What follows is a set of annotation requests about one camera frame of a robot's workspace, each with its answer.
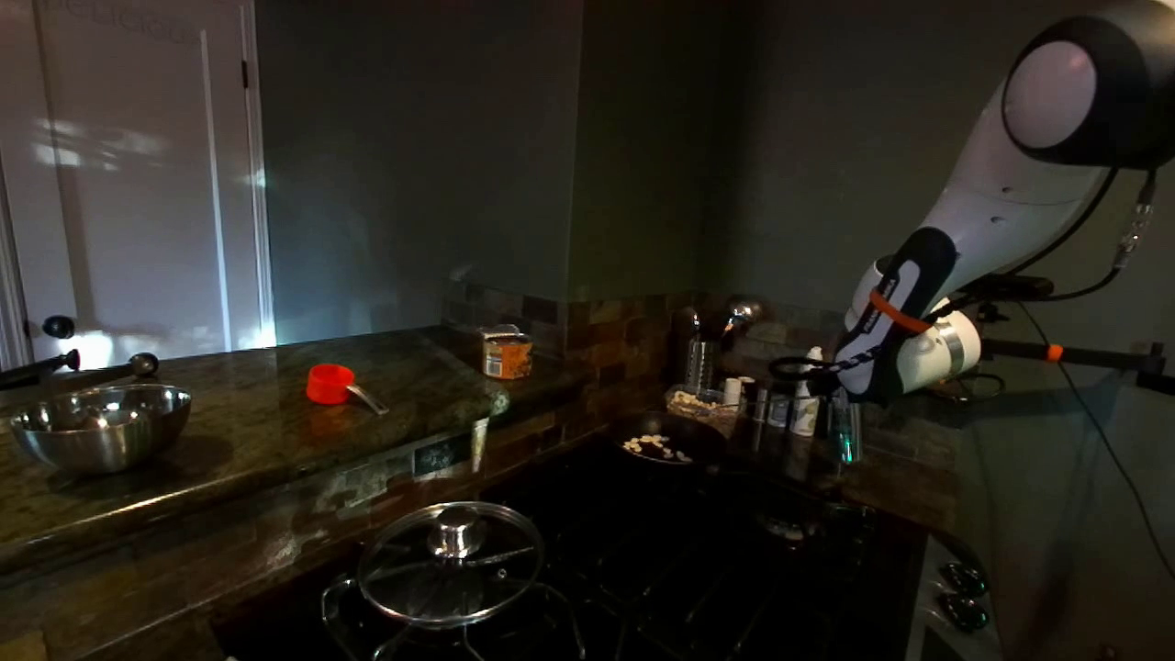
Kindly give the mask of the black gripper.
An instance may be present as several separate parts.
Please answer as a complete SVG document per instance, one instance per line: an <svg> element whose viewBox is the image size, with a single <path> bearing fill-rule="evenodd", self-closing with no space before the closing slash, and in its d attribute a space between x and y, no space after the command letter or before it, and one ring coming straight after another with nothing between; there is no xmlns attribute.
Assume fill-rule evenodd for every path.
<svg viewBox="0 0 1175 661"><path fill-rule="evenodd" d="M771 387L784 397L784 436L790 436L790 445L821 455L821 449L819 449L821 398L833 397L833 391L845 391L845 386L837 376L837 368L828 359L814 359L814 357L779 357L779 359L766 364L766 374L771 374ZM814 436L793 436L790 432L797 380L808 380L811 391L819 397Z"/></svg>

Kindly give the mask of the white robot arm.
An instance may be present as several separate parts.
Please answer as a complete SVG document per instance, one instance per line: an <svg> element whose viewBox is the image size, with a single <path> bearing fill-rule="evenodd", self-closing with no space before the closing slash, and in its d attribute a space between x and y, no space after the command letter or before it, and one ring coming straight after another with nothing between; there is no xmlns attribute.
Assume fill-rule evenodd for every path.
<svg viewBox="0 0 1175 661"><path fill-rule="evenodd" d="M887 402L980 359L962 291L1054 250L1120 167L1175 156L1175 7L1137 0L1038 30L980 110L926 221L848 296L828 359L800 376L828 460L859 460L859 402Z"/></svg>

